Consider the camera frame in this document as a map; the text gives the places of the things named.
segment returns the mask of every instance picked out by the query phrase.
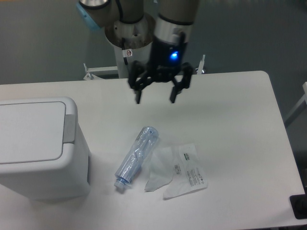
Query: plastic bottle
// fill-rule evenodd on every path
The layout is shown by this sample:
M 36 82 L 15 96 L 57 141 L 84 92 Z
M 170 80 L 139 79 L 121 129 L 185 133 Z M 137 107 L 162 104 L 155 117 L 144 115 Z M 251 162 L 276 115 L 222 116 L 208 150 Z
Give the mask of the plastic bottle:
M 153 149 L 158 137 L 159 133 L 154 127 L 145 126 L 141 130 L 124 161 L 115 173 L 115 187 L 123 190 L 125 185 L 131 184 L 133 177 L 141 168 L 144 159 Z

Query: metal bracket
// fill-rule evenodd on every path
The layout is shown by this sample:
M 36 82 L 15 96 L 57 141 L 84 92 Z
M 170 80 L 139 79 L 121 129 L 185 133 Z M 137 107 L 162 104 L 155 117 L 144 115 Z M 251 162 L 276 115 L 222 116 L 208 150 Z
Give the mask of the metal bracket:
M 96 75 L 118 74 L 117 66 L 87 68 L 85 63 L 83 63 L 83 65 L 84 65 L 84 71 L 85 71 L 84 80 L 102 80 L 102 78 L 97 77 Z
M 290 110 L 284 120 L 284 126 L 287 128 L 305 109 L 307 108 L 307 95 L 304 94 L 301 99 Z

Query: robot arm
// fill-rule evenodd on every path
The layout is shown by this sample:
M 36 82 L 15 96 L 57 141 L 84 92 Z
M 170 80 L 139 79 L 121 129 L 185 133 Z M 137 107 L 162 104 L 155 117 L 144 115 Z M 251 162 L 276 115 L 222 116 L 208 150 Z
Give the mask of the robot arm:
M 182 64 L 182 59 L 199 2 L 200 0 L 159 1 L 159 15 L 152 36 L 149 61 L 146 64 L 134 61 L 129 70 L 128 83 L 136 93 L 138 104 L 142 90 L 153 82 L 173 82 L 170 96 L 172 103 L 182 89 L 189 88 L 193 68 L 189 63 Z M 115 32 L 116 35 L 127 34 L 122 33 L 125 28 L 138 24 L 144 18 L 143 0 L 80 0 L 79 3 L 79 7 L 86 11 L 84 18 L 91 18 L 90 22 L 95 24 L 92 27 L 104 27 L 120 21 L 124 26 L 121 31 Z M 183 78 L 177 82 L 175 76 L 181 71 Z
M 193 73 L 192 66 L 189 63 L 182 64 L 182 59 L 199 0 L 161 0 L 159 4 L 149 61 L 146 65 L 135 61 L 129 75 L 128 83 L 136 93 L 138 104 L 142 90 L 154 81 L 173 82 L 170 101 L 174 103 L 182 89 L 189 88 Z M 175 76 L 181 71 L 183 78 L 177 82 Z

